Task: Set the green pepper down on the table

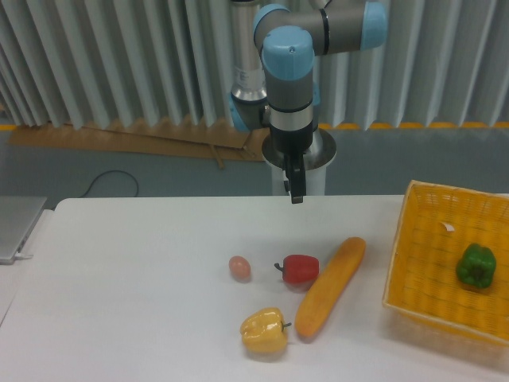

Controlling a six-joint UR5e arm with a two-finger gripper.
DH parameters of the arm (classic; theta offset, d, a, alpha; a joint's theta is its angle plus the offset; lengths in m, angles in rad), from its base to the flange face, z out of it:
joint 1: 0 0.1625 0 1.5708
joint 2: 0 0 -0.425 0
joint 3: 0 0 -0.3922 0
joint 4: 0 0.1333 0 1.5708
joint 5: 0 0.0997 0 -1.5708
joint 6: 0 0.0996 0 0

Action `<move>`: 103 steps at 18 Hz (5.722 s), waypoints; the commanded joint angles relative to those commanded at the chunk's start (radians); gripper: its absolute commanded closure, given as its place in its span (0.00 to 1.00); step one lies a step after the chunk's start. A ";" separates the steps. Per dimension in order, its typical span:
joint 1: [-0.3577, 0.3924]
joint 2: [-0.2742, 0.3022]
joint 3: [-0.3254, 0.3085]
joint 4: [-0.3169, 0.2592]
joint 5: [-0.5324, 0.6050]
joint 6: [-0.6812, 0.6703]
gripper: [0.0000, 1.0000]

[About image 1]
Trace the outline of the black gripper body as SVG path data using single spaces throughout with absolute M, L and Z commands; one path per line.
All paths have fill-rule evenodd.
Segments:
M 271 157 L 274 163 L 282 164 L 285 156 L 304 162 L 304 154 L 313 141 L 313 125 L 310 123 L 294 131 L 284 131 L 270 126 L 272 143 Z

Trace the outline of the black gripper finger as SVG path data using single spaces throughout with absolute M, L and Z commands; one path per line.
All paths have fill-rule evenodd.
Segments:
M 288 169 L 289 169 L 289 166 L 287 164 L 287 159 L 284 158 L 283 159 L 283 174 L 284 174 L 283 184 L 284 184 L 285 191 L 288 194 L 290 194 L 291 187 L 290 187 L 290 182 L 289 182 Z
M 292 203 L 302 203 L 306 195 L 305 164 L 302 155 L 289 158 L 289 188 Z

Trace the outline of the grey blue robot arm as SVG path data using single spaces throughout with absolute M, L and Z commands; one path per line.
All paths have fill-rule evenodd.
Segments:
M 309 12 L 274 3 L 230 3 L 234 81 L 229 108 L 239 131 L 268 128 L 262 156 L 273 191 L 300 204 L 322 195 L 336 144 L 318 128 L 321 107 L 315 60 L 376 49 L 387 39 L 388 17 L 378 1 L 314 1 Z

